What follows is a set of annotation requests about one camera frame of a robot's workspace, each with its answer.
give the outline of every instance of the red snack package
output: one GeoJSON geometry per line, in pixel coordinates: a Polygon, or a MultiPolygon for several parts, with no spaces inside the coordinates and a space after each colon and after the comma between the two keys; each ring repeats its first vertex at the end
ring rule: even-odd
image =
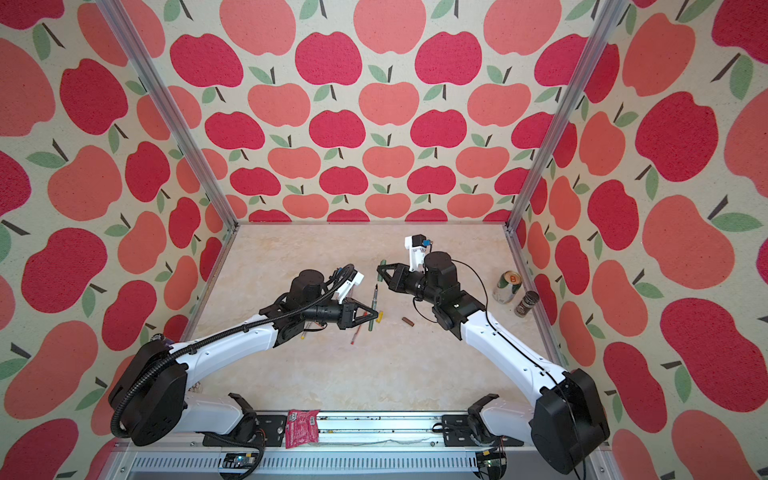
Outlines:
{"type": "Polygon", "coordinates": [[[305,443],[317,442],[319,430],[317,429],[317,414],[319,410],[291,410],[288,412],[286,424],[286,448],[292,449],[305,443]]]}

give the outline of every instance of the wall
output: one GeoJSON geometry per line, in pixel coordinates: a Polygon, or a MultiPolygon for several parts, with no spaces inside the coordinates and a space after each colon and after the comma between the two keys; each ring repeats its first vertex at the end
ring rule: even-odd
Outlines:
{"type": "Polygon", "coordinates": [[[153,56],[241,220],[505,220],[599,5],[171,0],[153,56]]]}
{"type": "Polygon", "coordinates": [[[0,24],[0,478],[91,479],[113,378],[178,339],[225,232],[94,3],[3,3],[0,24]]]}
{"type": "Polygon", "coordinates": [[[759,478],[764,5],[636,4],[606,49],[619,78],[600,102],[587,87],[578,151],[548,165],[518,238],[563,357],[598,384],[625,479],[759,478]]]}

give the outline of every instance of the red apple print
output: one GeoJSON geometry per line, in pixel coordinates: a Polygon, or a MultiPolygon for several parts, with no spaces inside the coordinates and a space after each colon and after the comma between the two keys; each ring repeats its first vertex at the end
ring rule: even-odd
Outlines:
{"type": "Polygon", "coordinates": [[[310,122],[312,141],[323,148],[357,148],[366,139],[366,127],[352,111],[323,111],[310,122]]]}
{"type": "Polygon", "coordinates": [[[499,195],[517,195],[522,190],[526,178],[528,178],[527,168],[513,168],[499,175],[493,188],[499,195]]]}
{"type": "Polygon", "coordinates": [[[101,339],[107,348],[120,351],[133,345],[156,305],[157,294],[149,283],[134,280],[123,285],[104,312],[101,339]]]}
{"type": "Polygon", "coordinates": [[[264,146],[264,132],[258,123],[241,111],[223,114],[220,111],[205,120],[205,134],[216,146],[236,150],[259,150],[264,146]]]}
{"type": "Polygon", "coordinates": [[[520,219],[518,226],[515,228],[515,235],[518,236],[518,242],[520,242],[520,248],[525,248],[525,220],[520,219]]]}
{"type": "Polygon", "coordinates": [[[216,35],[181,35],[170,46],[170,62],[195,87],[236,87],[243,81],[243,65],[235,51],[216,35]]]}
{"type": "Polygon", "coordinates": [[[495,212],[491,212],[486,215],[482,221],[489,223],[507,223],[507,220],[509,220],[509,214],[511,212],[512,210],[496,210],[495,212]]]}
{"type": "Polygon", "coordinates": [[[188,323],[189,319],[184,315],[174,315],[165,323],[163,335],[174,342],[180,342],[188,323]]]}
{"type": "Polygon", "coordinates": [[[13,289],[5,279],[0,276],[0,330],[4,329],[13,319],[16,311],[16,299],[13,297],[13,289]]]}
{"type": "Polygon", "coordinates": [[[627,343],[612,343],[605,347],[603,364],[634,424],[645,432],[660,432],[667,424],[667,403],[640,350],[627,343]]]}
{"type": "Polygon", "coordinates": [[[0,480],[54,478],[77,442],[78,424],[74,420],[48,420],[16,440],[5,454],[0,480]]]}
{"type": "Polygon", "coordinates": [[[619,180],[609,180],[594,189],[587,215],[612,250],[629,247],[640,229],[637,202],[624,192],[619,180]]]}
{"type": "Polygon", "coordinates": [[[290,222],[291,219],[280,210],[256,210],[248,216],[249,222],[290,222]]]}
{"type": "Polygon", "coordinates": [[[485,43],[501,55],[530,55],[549,41],[561,15],[558,0],[496,0],[485,14],[485,43]]]}
{"type": "Polygon", "coordinates": [[[544,306],[544,311],[547,313],[549,324],[554,325],[558,321],[558,298],[552,291],[549,277],[539,273],[533,279],[533,283],[536,285],[539,298],[541,298],[541,305],[544,306]]]}
{"type": "Polygon", "coordinates": [[[109,459],[112,450],[114,450],[114,440],[109,439],[107,440],[107,443],[104,443],[102,447],[98,449],[96,455],[94,455],[93,460],[91,460],[91,466],[88,468],[88,474],[85,476],[84,480],[98,480],[99,475],[101,475],[101,470],[103,470],[104,465],[107,464],[107,460],[109,459]]]}
{"type": "Polygon", "coordinates": [[[664,198],[650,211],[643,247],[666,278],[694,290],[724,282],[735,262],[728,238],[682,195],[664,198]]]}
{"type": "Polygon", "coordinates": [[[87,230],[64,228],[27,260],[22,295],[33,309],[58,313],[73,306],[107,264],[107,248],[87,230]]]}
{"type": "Polygon", "coordinates": [[[468,31],[450,35],[444,31],[425,41],[416,54],[416,75],[426,84],[466,85],[482,65],[478,39],[468,31]]]}
{"type": "Polygon", "coordinates": [[[448,215],[444,211],[434,208],[432,210],[415,210],[408,214],[406,222],[447,222],[448,215]]]}
{"type": "Polygon", "coordinates": [[[62,215],[84,222],[103,217],[123,193],[123,179],[109,154],[88,145],[48,181],[48,199],[62,215]]]}
{"type": "Polygon", "coordinates": [[[59,323],[11,381],[5,391],[5,411],[17,420],[36,419],[52,412],[78,389],[97,354],[98,340],[87,323],[59,323]]]}
{"type": "Polygon", "coordinates": [[[408,190],[414,194],[444,195],[456,186],[456,175],[449,167],[421,167],[408,176],[408,190]]]}
{"type": "Polygon", "coordinates": [[[32,188],[27,172],[0,151],[0,217],[26,204],[30,195],[32,188]]]}
{"type": "Polygon", "coordinates": [[[171,310],[181,310],[192,298],[197,288],[197,265],[194,259],[184,255],[176,263],[174,274],[165,283],[163,300],[171,310]]]}
{"type": "Polygon", "coordinates": [[[678,91],[655,104],[645,115],[634,140],[637,152],[654,162],[672,182],[690,180],[709,164],[717,148],[717,120],[709,107],[678,91]]]}
{"type": "Polygon", "coordinates": [[[698,298],[676,300],[662,312],[660,327],[708,399],[731,412],[752,412],[768,400],[763,354],[722,306],[698,298]]]}
{"type": "Polygon", "coordinates": [[[63,14],[64,3],[61,0],[40,0],[24,5],[0,3],[0,23],[15,30],[26,30],[42,18],[60,18],[63,14]]]}
{"type": "MultiPolygon", "coordinates": [[[[7,5],[18,7],[13,2],[7,5]]],[[[4,38],[0,38],[0,58],[0,137],[24,137],[37,122],[53,118],[53,89],[38,62],[4,38]]]]}
{"type": "Polygon", "coordinates": [[[405,54],[422,39],[427,11],[421,0],[361,0],[355,7],[355,33],[378,54],[405,54]]]}
{"type": "Polygon", "coordinates": [[[203,120],[203,112],[194,95],[186,89],[177,87],[176,85],[168,87],[168,91],[174,98],[179,110],[181,110],[181,114],[184,116],[187,126],[189,128],[197,128],[197,126],[200,125],[200,121],[203,120]]]}
{"type": "Polygon", "coordinates": [[[725,165],[734,175],[752,180],[757,193],[768,197],[768,125],[763,121],[768,108],[768,90],[762,91],[739,113],[725,142],[725,165]]]}
{"type": "MultiPolygon", "coordinates": [[[[120,377],[123,376],[123,373],[125,373],[125,370],[128,368],[128,365],[131,363],[131,360],[134,359],[134,356],[128,356],[124,358],[116,370],[114,371],[114,375],[112,376],[112,382],[107,388],[107,392],[111,392],[114,389],[115,384],[117,384],[120,377]]],[[[91,431],[95,435],[109,435],[111,433],[111,429],[109,428],[109,422],[112,419],[112,414],[114,413],[114,410],[109,405],[109,394],[103,395],[96,406],[94,407],[93,413],[91,413],[91,431]]]]}
{"type": "Polygon", "coordinates": [[[721,420],[708,413],[681,413],[672,425],[672,445],[695,480],[757,480],[739,440],[721,420]]]}
{"type": "Polygon", "coordinates": [[[152,212],[141,212],[118,245],[118,260],[126,272],[141,275],[157,265],[167,244],[165,225],[152,212]]]}
{"type": "Polygon", "coordinates": [[[369,222],[366,212],[358,209],[336,210],[328,215],[329,222],[369,222]]]}
{"type": "Polygon", "coordinates": [[[411,140],[420,147],[457,147],[467,136],[467,121],[456,110],[430,110],[411,124],[411,140]]]}
{"type": "Polygon", "coordinates": [[[539,215],[547,206],[547,181],[543,178],[538,179],[536,190],[531,195],[531,209],[534,214],[539,215]]]}
{"type": "Polygon", "coordinates": [[[64,70],[59,87],[61,104],[72,122],[87,134],[101,135],[128,113],[128,99],[120,82],[90,58],[64,70]]]}
{"type": "Polygon", "coordinates": [[[284,0],[224,0],[219,19],[230,40],[254,55],[285,55],[296,38],[296,19],[284,0]]]}
{"type": "Polygon", "coordinates": [[[312,33],[296,46],[296,70],[313,85],[351,85],[360,78],[362,59],[350,37],[312,33]]]}
{"type": "Polygon", "coordinates": [[[643,297],[629,283],[627,273],[616,260],[605,260],[594,271],[592,298],[603,319],[624,336],[637,336],[648,325],[648,308],[643,297]]]}
{"type": "Polygon", "coordinates": [[[512,131],[512,144],[517,148],[539,148],[544,142],[552,118],[554,115],[543,111],[523,118],[512,131]]]}
{"type": "Polygon", "coordinates": [[[629,430],[621,429],[614,433],[611,451],[616,458],[619,471],[624,480],[655,480],[654,462],[642,440],[629,430]]]}
{"type": "Polygon", "coordinates": [[[757,272],[760,274],[760,278],[768,285],[768,239],[763,242],[760,247],[760,251],[757,252],[757,261],[755,262],[757,272]]]}
{"type": "Polygon", "coordinates": [[[319,182],[332,195],[360,195],[368,190],[368,177],[358,167],[331,167],[320,174],[319,182]]]}
{"type": "Polygon", "coordinates": [[[667,90],[683,74],[695,46],[691,27],[670,23],[663,13],[652,15],[629,45],[621,73],[624,84],[641,97],[667,90]]]}
{"type": "Polygon", "coordinates": [[[200,226],[200,209],[194,200],[182,197],[168,218],[168,236],[179,248],[187,248],[200,226]]]}
{"type": "Polygon", "coordinates": [[[277,195],[280,193],[280,182],[277,177],[261,167],[238,168],[230,175],[230,185],[239,194],[247,195],[277,195]]]}
{"type": "Polygon", "coordinates": [[[581,295],[589,285],[589,258],[581,251],[578,238],[562,237],[554,249],[554,262],[563,273],[563,281],[574,295],[581,295]]]}
{"type": "Polygon", "coordinates": [[[554,162],[558,167],[566,168],[571,164],[571,160],[574,159],[574,154],[576,153],[577,143],[578,134],[576,133],[576,125],[569,121],[568,124],[565,125],[565,130],[560,137],[558,146],[555,147],[554,152],[552,152],[552,157],[554,157],[554,162]]]}
{"type": "Polygon", "coordinates": [[[125,162],[125,183],[141,202],[151,202],[170,179],[170,165],[165,153],[155,144],[143,141],[125,162]]]}
{"type": "MultiPolygon", "coordinates": [[[[536,81],[545,87],[567,85],[571,81],[586,44],[585,37],[568,35],[549,45],[536,61],[534,69],[536,81]]],[[[589,101],[598,103],[607,97],[619,74],[619,62],[618,47],[612,44],[606,45],[584,88],[589,101]]]]}
{"type": "Polygon", "coordinates": [[[82,3],[78,7],[78,25],[85,41],[94,49],[96,55],[108,64],[124,67],[128,65],[128,56],[115,38],[114,33],[95,3],[82,3]]]}
{"type": "Polygon", "coordinates": [[[207,282],[210,273],[214,269],[216,259],[221,251],[221,240],[216,237],[209,238],[205,243],[205,250],[200,254],[200,276],[207,282]]]}
{"type": "Polygon", "coordinates": [[[717,11],[712,40],[721,47],[741,47],[768,63],[768,14],[760,0],[725,0],[717,11]]]}

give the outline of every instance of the table surface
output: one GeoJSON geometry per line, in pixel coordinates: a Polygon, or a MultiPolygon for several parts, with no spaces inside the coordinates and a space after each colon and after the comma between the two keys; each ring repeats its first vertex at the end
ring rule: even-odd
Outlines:
{"type": "MultiPolygon", "coordinates": [[[[519,271],[500,225],[243,225],[240,227],[193,338],[243,322],[271,304],[305,269],[328,277],[347,263],[366,277],[351,296],[369,303],[376,267],[408,263],[403,238],[418,233],[433,240],[435,251],[472,265],[488,289],[489,311],[520,340],[543,356],[535,319],[513,312],[522,289],[506,305],[496,303],[492,287],[506,270],[519,271]]],[[[457,264],[462,288],[481,302],[477,277],[457,264]]],[[[413,309],[411,296],[379,283],[381,323],[355,329],[328,325],[275,349],[256,353],[209,375],[200,392],[236,392],[259,410],[466,410],[488,393],[525,403],[525,397],[490,360],[413,309]],[[401,320],[415,323],[409,326],[401,320]]],[[[419,310],[434,319],[431,306],[419,310]]]]}

